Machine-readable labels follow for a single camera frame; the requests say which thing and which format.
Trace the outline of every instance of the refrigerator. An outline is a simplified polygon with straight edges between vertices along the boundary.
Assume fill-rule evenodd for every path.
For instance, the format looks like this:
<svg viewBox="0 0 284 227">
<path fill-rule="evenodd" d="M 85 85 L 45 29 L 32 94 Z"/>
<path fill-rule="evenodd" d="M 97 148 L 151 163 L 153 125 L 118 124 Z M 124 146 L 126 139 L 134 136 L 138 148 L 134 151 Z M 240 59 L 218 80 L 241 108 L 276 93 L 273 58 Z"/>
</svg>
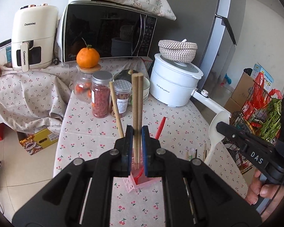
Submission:
<svg viewBox="0 0 284 227">
<path fill-rule="evenodd" d="M 150 57 L 159 52 L 162 39 L 194 42 L 198 45 L 192 63 L 204 76 L 198 88 L 211 93 L 222 82 L 240 37 L 246 0 L 167 0 L 176 15 L 171 21 L 159 17 Z"/>
</svg>

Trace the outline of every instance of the human hand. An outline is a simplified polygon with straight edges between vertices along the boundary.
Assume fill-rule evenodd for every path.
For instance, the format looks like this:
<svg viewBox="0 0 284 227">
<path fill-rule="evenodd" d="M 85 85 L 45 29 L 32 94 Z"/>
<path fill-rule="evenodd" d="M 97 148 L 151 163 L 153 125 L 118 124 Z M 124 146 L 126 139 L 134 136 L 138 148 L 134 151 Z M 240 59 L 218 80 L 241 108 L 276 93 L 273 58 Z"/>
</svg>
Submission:
<svg viewBox="0 0 284 227">
<path fill-rule="evenodd" d="M 251 181 L 251 184 L 248 187 L 247 195 L 245 197 L 245 200 L 249 203 L 249 205 L 252 205 L 252 204 L 254 205 L 257 203 L 258 198 L 259 198 L 258 195 L 260 195 L 263 198 L 272 199 L 276 191 L 279 188 L 279 185 L 276 185 L 276 184 L 263 185 L 261 181 L 259 180 L 260 175 L 261 175 L 261 172 L 258 169 L 256 169 L 254 177 Z M 270 216 L 270 214 L 279 205 L 283 197 L 284 197 L 284 186 L 281 186 L 276 197 L 269 204 L 265 212 L 261 215 L 262 221 L 265 221 Z"/>
</svg>

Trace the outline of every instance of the wooden lid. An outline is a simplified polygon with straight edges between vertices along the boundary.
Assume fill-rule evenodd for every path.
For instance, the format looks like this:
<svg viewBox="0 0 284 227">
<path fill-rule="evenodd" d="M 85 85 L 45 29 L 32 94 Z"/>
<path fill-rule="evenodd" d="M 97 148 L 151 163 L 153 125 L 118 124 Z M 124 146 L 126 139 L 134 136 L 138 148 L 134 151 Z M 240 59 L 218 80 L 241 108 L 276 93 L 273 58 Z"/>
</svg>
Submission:
<svg viewBox="0 0 284 227">
<path fill-rule="evenodd" d="M 99 64 L 95 65 L 92 68 L 81 68 L 79 65 L 78 67 L 80 69 L 80 72 L 87 73 L 87 74 L 93 74 L 94 72 L 101 70 L 101 66 Z"/>
</svg>

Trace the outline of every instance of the pink plastic container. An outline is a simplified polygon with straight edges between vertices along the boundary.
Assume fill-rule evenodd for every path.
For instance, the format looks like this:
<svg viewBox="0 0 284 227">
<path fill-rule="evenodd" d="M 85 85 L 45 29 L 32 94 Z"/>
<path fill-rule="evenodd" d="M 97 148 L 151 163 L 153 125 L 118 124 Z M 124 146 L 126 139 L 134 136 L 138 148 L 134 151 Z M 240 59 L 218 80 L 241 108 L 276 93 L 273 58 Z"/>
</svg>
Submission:
<svg viewBox="0 0 284 227">
<path fill-rule="evenodd" d="M 138 175 L 141 167 L 142 167 L 142 164 L 140 165 L 140 168 L 136 169 L 134 160 L 132 159 L 132 161 L 131 161 L 131 168 L 132 168 L 132 171 L 133 171 L 134 175 L 135 174 Z M 141 175 L 141 177 L 139 177 L 138 184 L 136 184 L 135 180 L 133 179 L 132 172 L 130 173 L 129 177 L 123 178 L 124 185 L 125 185 L 128 193 L 132 192 L 132 191 L 134 191 L 136 189 L 146 188 L 146 187 L 148 187 L 148 186 L 152 185 L 153 183 L 158 182 L 160 180 L 161 180 L 161 177 L 148 178 L 143 173 Z"/>
</svg>

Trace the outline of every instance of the metal bolt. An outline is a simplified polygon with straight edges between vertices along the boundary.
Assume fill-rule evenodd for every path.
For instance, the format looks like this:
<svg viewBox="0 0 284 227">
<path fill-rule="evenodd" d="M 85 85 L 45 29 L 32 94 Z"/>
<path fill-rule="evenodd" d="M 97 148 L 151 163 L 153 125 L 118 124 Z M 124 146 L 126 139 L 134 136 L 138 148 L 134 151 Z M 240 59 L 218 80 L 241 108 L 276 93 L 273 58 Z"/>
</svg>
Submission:
<svg viewBox="0 0 284 227">
<path fill-rule="evenodd" d="M 75 159 L 73 160 L 73 164 L 74 164 L 75 166 L 81 165 L 82 163 L 83 163 L 83 159 L 81 159 L 81 158 L 75 158 Z"/>
<path fill-rule="evenodd" d="M 165 150 L 165 148 L 158 148 L 158 149 L 156 150 L 156 153 L 159 154 L 159 155 L 162 155 L 162 154 L 165 154 L 165 153 L 166 153 L 166 150 Z"/>
<path fill-rule="evenodd" d="M 197 158 L 193 159 L 191 162 L 192 162 L 195 166 L 199 166 L 199 165 L 201 164 L 201 160 L 200 160 L 200 159 L 197 159 Z"/>
<path fill-rule="evenodd" d="M 119 153 L 119 150 L 116 149 L 116 148 L 113 148 L 113 149 L 111 149 L 111 150 L 109 151 L 109 154 L 110 154 L 110 155 L 117 155 L 118 153 Z"/>
</svg>

